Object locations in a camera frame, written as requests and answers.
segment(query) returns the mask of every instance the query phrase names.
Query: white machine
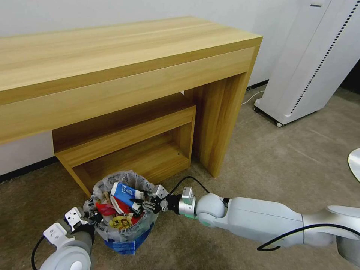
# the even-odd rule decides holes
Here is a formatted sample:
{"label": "white machine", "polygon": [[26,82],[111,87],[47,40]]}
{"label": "white machine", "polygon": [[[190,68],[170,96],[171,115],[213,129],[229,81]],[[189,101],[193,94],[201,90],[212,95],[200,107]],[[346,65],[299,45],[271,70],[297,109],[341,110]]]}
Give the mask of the white machine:
{"label": "white machine", "polygon": [[320,110],[360,58],[360,1],[305,0],[254,110],[278,127]]}
{"label": "white machine", "polygon": [[[148,199],[134,202],[154,213],[172,210],[178,215],[198,219],[208,227],[219,227],[235,235],[262,242],[259,251],[274,251],[298,244],[326,246],[336,240],[341,256],[360,267],[360,208],[328,206],[324,210],[303,215],[278,202],[237,197],[221,198],[209,194],[199,201],[192,188],[172,195],[179,184],[168,193],[161,185],[148,194]],[[90,253],[94,241],[94,226],[102,219],[97,213],[82,213],[73,208],[65,218],[44,231],[31,255],[35,266],[35,252],[46,237],[57,250],[43,263],[40,270],[90,270]]]}

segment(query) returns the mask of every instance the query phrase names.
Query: desk leg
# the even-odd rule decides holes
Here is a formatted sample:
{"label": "desk leg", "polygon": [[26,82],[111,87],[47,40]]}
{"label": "desk leg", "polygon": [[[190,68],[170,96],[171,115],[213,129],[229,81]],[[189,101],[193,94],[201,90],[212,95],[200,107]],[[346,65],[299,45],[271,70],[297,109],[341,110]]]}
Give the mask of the desk leg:
{"label": "desk leg", "polygon": [[185,91],[196,104],[193,153],[213,177],[220,174],[258,50],[247,72]]}

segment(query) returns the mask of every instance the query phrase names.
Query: desk drawer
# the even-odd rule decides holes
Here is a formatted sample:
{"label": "desk drawer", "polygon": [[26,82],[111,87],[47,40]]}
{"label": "desk drawer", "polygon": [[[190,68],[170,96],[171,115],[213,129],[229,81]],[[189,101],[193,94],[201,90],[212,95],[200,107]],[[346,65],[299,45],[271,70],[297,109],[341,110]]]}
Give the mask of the desk drawer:
{"label": "desk drawer", "polygon": [[248,71],[254,47],[0,106],[0,143]]}

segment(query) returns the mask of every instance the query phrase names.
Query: white cable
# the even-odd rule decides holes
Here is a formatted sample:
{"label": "white cable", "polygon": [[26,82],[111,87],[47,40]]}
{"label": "white cable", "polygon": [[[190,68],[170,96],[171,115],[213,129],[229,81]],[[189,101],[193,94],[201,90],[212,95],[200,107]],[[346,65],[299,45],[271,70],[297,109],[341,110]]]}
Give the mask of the white cable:
{"label": "white cable", "polygon": [[265,92],[265,90],[263,90],[263,91],[259,91],[259,92],[257,92],[257,93],[255,93],[255,94],[253,94],[252,95],[252,97],[250,97],[247,101],[245,101],[244,103],[241,103],[241,105],[244,105],[245,103],[248,103],[249,101],[250,101],[250,99],[252,99],[254,96],[256,96],[258,93],[262,93],[262,92]]}

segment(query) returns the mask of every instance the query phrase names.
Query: wooden desk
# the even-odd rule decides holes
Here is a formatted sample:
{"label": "wooden desk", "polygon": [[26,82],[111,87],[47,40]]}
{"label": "wooden desk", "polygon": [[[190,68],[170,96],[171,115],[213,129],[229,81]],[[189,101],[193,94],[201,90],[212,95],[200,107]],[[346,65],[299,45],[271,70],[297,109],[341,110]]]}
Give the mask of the wooden desk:
{"label": "wooden desk", "polygon": [[182,17],[0,39],[0,144],[185,90],[217,177],[262,37]]}

